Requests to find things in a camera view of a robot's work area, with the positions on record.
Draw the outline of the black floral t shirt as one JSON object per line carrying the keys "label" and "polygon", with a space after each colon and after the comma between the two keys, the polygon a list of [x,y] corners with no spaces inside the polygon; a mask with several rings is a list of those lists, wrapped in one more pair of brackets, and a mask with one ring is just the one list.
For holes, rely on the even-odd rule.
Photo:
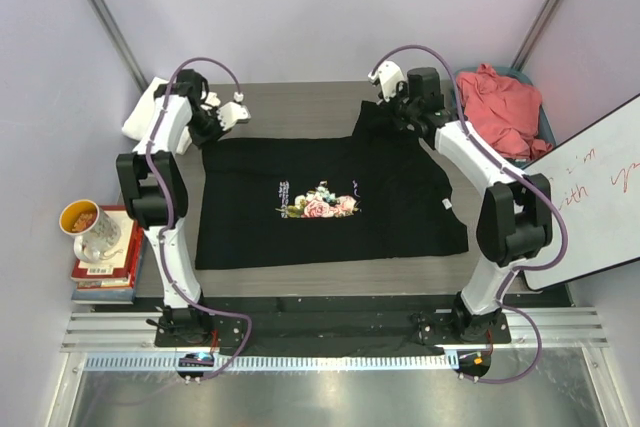
{"label": "black floral t shirt", "polygon": [[235,138],[202,150],[199,270],[443,257],[468,249],[444,170],[363,102],[342,138]]}

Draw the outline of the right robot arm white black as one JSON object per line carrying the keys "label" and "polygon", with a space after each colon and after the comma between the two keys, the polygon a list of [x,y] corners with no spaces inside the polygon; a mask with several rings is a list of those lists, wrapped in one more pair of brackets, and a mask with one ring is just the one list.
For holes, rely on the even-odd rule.
{"label": "right robot arm white black", "polygon": [[377,67],[380,103],[400,127],[410,127],[429,147],[449,159],[479,193],[476,226],[481,255],[471,280],[457,294],[451,313],[454,335],[481,342],[498,322],[516,264],[536,257],[551,243],[550,193],[542,175],[526,176],[493,150],[476,132],[460,106],[447,109],[434,68],[403,72],[392,61]]}

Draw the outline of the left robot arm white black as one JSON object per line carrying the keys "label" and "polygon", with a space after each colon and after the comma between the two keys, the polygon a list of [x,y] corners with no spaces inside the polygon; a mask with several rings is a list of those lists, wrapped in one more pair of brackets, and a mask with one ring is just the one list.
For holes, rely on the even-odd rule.
{"label": "left robot arm white black", "polygon": [[125,209],[143,229],[162,281],[161,316],[150,323],[160,347],[200,346],[213,335],[188,253],[188,193],[175,160],[188,126],[206,117],[201,104],[208,94],[206,79],[191,69],[180,71],[173,84],[152,83],[123,127],[137,144],[116,159]]}

